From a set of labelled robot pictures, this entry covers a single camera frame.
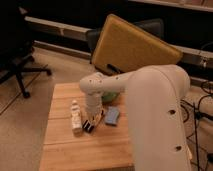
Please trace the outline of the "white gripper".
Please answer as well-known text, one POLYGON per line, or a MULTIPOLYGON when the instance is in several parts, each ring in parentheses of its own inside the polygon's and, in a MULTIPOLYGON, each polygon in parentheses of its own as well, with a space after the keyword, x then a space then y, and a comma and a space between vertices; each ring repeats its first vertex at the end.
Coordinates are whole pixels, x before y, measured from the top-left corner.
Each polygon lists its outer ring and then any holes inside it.
POLYGON ((85 104, 86 104, 86 113, 90 119, 96 117, 98 114, 102 112, 102 100, 101 95, 96 94, 87 94, 85 96, 85 104))

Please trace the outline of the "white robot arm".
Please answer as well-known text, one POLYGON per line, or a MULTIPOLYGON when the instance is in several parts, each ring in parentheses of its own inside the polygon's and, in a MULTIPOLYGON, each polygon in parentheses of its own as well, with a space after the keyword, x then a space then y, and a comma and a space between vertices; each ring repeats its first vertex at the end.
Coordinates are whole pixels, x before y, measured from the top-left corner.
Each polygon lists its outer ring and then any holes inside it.
POLYGON ((79 82, 86 113, 101 112, 104 92, 124 92, 135 171, 191 171, 181 113, 190 78, 177 65, 151 65, 115 76, 93 73, 79 82))

